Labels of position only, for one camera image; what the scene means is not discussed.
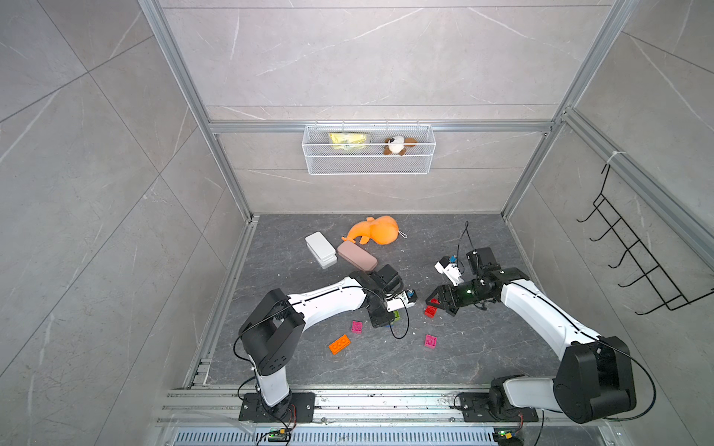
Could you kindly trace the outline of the red lego brick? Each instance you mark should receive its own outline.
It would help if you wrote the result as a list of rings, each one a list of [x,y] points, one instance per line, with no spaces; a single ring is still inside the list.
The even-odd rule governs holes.
[[[424,314],[430,319],[434,319],[437,314],[438,308],[436,304],[437,302],[435,300],[431,300],[427,303],[427,307],[424,310]]]

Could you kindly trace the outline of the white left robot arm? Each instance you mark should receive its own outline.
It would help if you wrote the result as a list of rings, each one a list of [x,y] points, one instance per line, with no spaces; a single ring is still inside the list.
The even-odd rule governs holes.
[[[294,395],[286,376],[286,366],[306,330],[355,310],[367,310],[375,328],[390,327],[396,312],[405,316],[417,299],[417,292],[406,288],[390,265],[379,271],[355,271],[335,284],[302,294],[288,295],[279,288],[269,291],[236,338],[257,381],[257,392],[248,396],[248,410],[256,413],[252,418],[307,420],[306,406],[314,403],[314,395]]]

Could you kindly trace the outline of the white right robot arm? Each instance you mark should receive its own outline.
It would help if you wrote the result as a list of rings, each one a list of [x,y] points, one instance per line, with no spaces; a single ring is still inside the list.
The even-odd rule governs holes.
[[[501,303],[526,321],[560,361],[554,377],[494,379],[486,405],[491,416],[507,420],[518,412],[543,410],[585,424],[636,407],[632,358],[621,339],[601,336],[568,315],[520,269],[501,267],[491,249],[475,249],[467,260],[470,280],[463,279],[453,256],[436,263],[435,269],[449,282],[435,288],[428,306],[456,315],[468,306]]]

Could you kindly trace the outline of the orange lego brick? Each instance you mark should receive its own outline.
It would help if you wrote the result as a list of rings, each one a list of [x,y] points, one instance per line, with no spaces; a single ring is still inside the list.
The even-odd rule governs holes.
[[[349,339],[349,336],[344,334],[343,336],[338,338],[336,341],[332,342],[328,346],[328,348],[329,348],[329,351],[333,355],[338,355],[338,353],[341,353],[342,351],[344,351],[344,349],[346,349],[346,347],[349,347],[349,345],[351,345],[351,340]]]

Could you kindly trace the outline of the magenta lego brick right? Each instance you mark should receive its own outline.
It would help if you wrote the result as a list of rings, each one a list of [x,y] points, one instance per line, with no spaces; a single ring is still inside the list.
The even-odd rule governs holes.
[[[432,336],[431,334],[427,334],[425,336],[425,341],[424,341],[424,346],[429,349],[436,349],[438,344],[438,338],[436,336]]]

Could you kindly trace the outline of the pink rectangular case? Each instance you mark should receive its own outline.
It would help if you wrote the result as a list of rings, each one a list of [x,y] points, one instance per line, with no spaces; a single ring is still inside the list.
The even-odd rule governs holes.
[[[377,259],[356,243],[344,241],[337,248],[337,254],[355,269],[370,272],[377,267]]]

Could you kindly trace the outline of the orange plush whale toy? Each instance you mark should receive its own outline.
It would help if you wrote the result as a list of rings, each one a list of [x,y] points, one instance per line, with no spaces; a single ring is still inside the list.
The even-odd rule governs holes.
[[[390,216],[368,217],[351,227],[346,237],[342,241],[360,243],[366,245],[370,241],[378,245],[389,245],[400,236],[399,226],[396,220]]]

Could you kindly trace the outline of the white rectangular box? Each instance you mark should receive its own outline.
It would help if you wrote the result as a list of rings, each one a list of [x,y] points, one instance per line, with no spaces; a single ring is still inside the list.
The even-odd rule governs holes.
[[[337,263],[337,251],[321,232],[314,232],[305,238],[308,249],[322,269],[327,269]]]

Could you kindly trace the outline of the brown white plush toy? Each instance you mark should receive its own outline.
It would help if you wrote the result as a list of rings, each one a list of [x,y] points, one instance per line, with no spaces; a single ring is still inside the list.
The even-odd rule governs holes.
[[[414,148],[417,144],[415,139],[394,136],[385,140],[383,154],[404,156],[409,149]]]

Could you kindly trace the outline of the yellow packet in basket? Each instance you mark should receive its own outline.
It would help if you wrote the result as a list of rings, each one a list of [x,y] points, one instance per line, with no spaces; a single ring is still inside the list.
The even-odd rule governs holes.
[[[370,135],[364,133],[329,133],[330,147],[336,151],[364,150],[371,144]]]

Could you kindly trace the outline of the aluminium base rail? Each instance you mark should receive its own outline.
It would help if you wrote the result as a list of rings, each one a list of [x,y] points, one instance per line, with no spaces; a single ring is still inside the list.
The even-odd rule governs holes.
[[[283,416],[251,387],[171,390],[154,409],[156,445],[628,445],[621,425],[544,410],[496,419],[483,387],[297,387]]]

